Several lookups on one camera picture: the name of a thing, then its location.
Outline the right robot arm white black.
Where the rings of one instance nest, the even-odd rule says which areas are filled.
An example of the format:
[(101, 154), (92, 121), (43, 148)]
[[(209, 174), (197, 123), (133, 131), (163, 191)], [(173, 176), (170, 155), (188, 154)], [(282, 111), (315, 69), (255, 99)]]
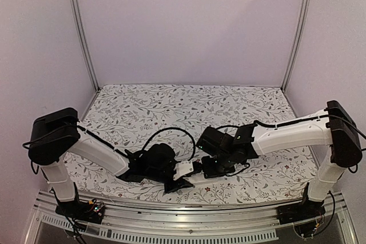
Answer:
[(325, 109), (301, 118), (272, 125), (254, 121), (240, 126), (234, 136), (207, 127), (196, 146), (207, 154), (202, 159), (205, 178), (225, 176), (234, 171), (236, 164), (273, 151), (327, 146), (327, 156), (305, 187), (304, 200), (296, 205), (298, 217), (307, 219), (344, 171), (362, 160), (360, 138), (364, 136), (338, 101), (328, 101)]

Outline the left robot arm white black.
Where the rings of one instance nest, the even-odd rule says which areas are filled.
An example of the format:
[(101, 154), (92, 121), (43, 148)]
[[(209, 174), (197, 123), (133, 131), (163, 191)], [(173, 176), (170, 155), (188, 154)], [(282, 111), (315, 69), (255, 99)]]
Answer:
[(63, 202), (63, 209), (73, 218), (85, 213), (85, 205), (77, 199), (77, 188), (67, 172), (63, 160), (66, 153), (77, 154), (125, 182), (159, 182), (165, 193), (194, 186), (184, 178), (193, 172), (192, 162), (177, 161), (169, 145), (144, 146), (134, 153), (121, 151), (82, 125), (77, 115), (69, 107), (37, 118), (30, 140), (22, 145), (31, 163), (40, 167), (55, 196)]

